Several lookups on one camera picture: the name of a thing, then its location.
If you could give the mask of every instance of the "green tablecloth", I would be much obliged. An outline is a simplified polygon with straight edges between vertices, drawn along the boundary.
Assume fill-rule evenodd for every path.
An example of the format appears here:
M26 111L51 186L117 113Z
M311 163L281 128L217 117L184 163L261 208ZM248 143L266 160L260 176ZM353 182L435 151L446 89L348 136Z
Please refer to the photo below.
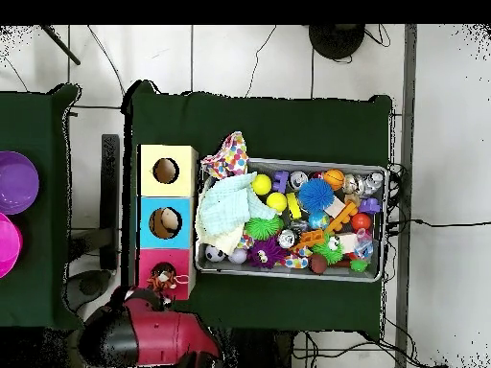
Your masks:
M69 159L63 126L67 107L79 91L75 85L61 85L48 94L0 92L0 150L27 156L38 170L40 184L35 203L10 217L24 245L15 268L0 279L0 326L81 325L62 298Z
M239 130L251 157L380 166L388 160L388 96L369 102L170 96L139 81L127 93L123 109L125 164L131 163L125 179L131 181L124 191L127 205L136 201L138 144L191 145L203 156ZM123 249L128 249L135 245L135 204L124 215L129 230L124 230ZM134 249L123 266L129 267L133 282ZM380 335L381 287L381 281L199 274L190 299L175 307L198 313L210 326L363 331L375 338Z

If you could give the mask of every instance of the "blue spiky ball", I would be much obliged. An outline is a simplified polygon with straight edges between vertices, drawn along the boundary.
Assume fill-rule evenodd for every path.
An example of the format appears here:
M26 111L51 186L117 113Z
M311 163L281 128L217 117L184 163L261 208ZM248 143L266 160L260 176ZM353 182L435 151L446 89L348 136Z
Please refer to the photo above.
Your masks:
M333 189L324 179L311 179L300 188L298 200L307 212L321 211L333 203Z

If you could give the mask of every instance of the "gray plastic bin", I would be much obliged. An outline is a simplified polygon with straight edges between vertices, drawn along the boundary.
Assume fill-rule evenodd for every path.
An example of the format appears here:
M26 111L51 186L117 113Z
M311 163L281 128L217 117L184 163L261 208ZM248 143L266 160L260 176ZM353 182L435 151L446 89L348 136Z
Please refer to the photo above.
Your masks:
M273 269L257 268L244 264L232 264L228 260L223 260L220 263L212 263L208 261L204 255L206 244L196 242L195 260L197 268L206 273L231 274L231 275L255 275L262 277L280 277L280 278L297 278L297 279L314 279L314 280L332 280L332 281L350 281L350 282L375 282L381 278L384 273L385 262L385 244L386 244L386 202L388 198L388 172L382 167L370 167L363 165L346 165L346 164L324 164L318 162L303 162L303 161L284 161L273 159L250 158L248 161L247 171L249 173L265 173L273 178L276 171L303 171L304 173L313 173L327 171L329 169L339 169L343 173L352 173L360 175L369 175L370 173L381 173L384 176L383 186L373 195L376 197L382 206L382 212L372 217L373 229L373 255L371 263L366 268L365 272L356 272L351 268L329 266L327 270L316 275L308 268L294 269L285 266L275 266ZM206 180L208 175L201 172L201 179ZM201 191L204 194L213 183L213 180L208 179L204 183L204 188ZM293 192L290 186L287 187L287 193ZM342 191L335 191L335 195L342 199ZM308 215L302 214L303 219L307 219ZM283 220L289 224L288 208L283 212ZM345 224L341 232L352 231L349 223Z

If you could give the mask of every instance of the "white ball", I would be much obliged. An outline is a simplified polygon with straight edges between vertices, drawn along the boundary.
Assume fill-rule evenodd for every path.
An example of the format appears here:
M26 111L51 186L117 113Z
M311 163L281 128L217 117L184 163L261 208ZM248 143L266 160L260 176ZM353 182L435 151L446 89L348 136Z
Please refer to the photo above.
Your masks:
M228 256L228 260L232 264L242 264L247 259L247 250L236 248L232 255Z
M225 253L219 250L217 247L214 247L213 245L207 245L204 253L206 258L212 263L219 263L225 258Z

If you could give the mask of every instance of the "green spiky ball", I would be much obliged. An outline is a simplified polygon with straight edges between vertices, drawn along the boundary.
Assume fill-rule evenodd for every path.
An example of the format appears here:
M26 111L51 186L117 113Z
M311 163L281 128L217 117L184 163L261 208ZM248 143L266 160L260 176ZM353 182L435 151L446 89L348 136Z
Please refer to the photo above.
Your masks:
M254 240L267 240L281 230L284 225L285 223L278 216L275 216L271 220L252 218L245 224L244 231Z
M342 245L338 244L338 248L336 250L332 250L327 245L327 242L323 244L315 244L312 247L312 251L316 254L320 254L325 257L327 260L327 265L332 265L337 263L342 259Z
M368 267L368 261L365 260L352 260L350 263L351 269L356 272L364 272Z

